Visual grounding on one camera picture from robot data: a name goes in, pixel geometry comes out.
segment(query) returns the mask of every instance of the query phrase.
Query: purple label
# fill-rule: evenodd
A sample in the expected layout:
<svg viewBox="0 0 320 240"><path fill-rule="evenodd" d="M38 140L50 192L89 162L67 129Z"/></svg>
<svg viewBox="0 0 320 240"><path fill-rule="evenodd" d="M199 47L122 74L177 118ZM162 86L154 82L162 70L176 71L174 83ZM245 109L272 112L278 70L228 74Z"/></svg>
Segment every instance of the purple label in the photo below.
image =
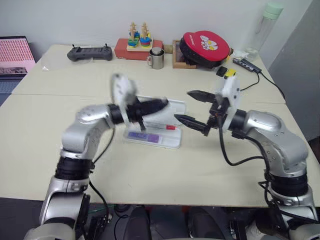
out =
<svg viewBox="0 0 320 240"><path fill-rule="evenodd" d="M128 134L128 139L135 139L157 144L159 142L159 135L130 131Z"/></svg>
<svg viewBox="0 0 320 240"><path fill-rule="evenodd" d="M148 139L148 134L131 131L128 134L128 138L146 141Z"/></svg>
<svg viewBox="0 0 320 240"><path fill-rule="evenodd" d="M155 135L155 134L149 134L148 136L148 142L151 143L158 143L159 142L159 135Z"/></svg>

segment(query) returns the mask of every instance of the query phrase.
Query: laptop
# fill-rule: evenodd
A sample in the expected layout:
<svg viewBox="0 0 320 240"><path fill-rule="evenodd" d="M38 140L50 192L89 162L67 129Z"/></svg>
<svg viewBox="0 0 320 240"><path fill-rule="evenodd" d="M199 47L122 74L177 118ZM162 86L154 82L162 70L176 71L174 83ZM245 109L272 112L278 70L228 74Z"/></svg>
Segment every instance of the laptop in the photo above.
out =
<svg viewBox="0 0 320 240"><path fill-rule="evenodd" d="M0 106L35 64L26 36L0 36Z"/></svg>

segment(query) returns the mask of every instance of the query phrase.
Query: green bottle cap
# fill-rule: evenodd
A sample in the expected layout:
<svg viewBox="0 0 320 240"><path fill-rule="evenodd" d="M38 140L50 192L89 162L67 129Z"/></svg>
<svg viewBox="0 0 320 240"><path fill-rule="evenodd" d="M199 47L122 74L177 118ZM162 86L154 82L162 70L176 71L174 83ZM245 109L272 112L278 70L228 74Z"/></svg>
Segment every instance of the green bottle cap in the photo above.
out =
<svg viewBox="0 0 320 240"><path fill-rule="evenodd" d="M268 19L278 19L283 9L284 6L280 3L268 2L265 6L263 16Z"/></svg>

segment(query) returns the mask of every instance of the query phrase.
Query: pen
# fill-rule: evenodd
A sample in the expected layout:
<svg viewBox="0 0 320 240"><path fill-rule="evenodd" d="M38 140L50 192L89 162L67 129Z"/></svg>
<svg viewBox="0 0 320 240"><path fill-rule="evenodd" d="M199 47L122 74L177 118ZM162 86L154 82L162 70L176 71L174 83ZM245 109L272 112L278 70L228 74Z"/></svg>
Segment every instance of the pen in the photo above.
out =
<svg viewBox="0 0 320 240"><path fill-rule="evenodd" d="M144 125L147 128L154 129L166 129L166 130L176 130L176 126L162 123L154 123L154 122L145 122Z"/></svg>

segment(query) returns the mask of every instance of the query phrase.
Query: red box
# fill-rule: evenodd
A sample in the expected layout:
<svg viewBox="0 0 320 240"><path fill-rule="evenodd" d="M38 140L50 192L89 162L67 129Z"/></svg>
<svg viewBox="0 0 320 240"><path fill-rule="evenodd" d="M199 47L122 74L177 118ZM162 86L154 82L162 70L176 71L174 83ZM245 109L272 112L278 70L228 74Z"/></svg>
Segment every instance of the red box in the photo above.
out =
<svg viewBox="0 0 320 240"><path fill-rule="evenodd" d="M127 51L128 38L119 38L116 46L114 48L115 56L118 59L130 59L130 60L143 60L145 61L149 56L148 51ZM163 42L161 40L153 40L152 47L163 47Z"/></svg>

